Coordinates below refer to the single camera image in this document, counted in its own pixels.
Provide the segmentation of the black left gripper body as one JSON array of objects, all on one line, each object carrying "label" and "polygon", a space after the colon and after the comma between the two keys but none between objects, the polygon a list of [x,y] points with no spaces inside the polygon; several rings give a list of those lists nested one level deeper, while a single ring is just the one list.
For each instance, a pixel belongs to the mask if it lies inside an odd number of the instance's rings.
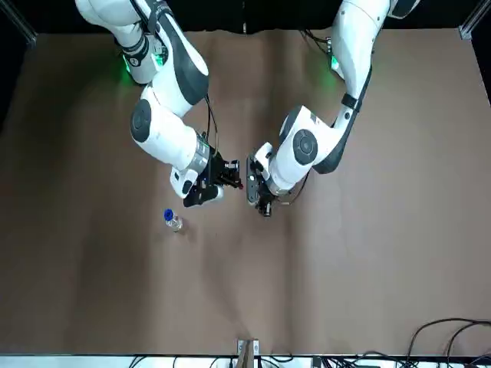
[{"label": "black left gripper body", "polygon": [[257,199],[258,204],[273,203],[276,199],[276,196],[270,191],[267,182],[263,178],[258,180]]}]

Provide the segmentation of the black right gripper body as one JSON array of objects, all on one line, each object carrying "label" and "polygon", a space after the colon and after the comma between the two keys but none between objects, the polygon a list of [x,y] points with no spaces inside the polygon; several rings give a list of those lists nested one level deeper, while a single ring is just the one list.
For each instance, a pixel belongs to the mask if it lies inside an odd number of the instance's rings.
[{"label": "black right gripper body", "polygon": [[210,186],[225,185],[223,181],[223,175],[226,171],[226,164],[228,162],[223,159],[221,154],[216,150],[211,150],[209,154],[209,160],[206,168],[202,172],[202,187],[207,188]]}]

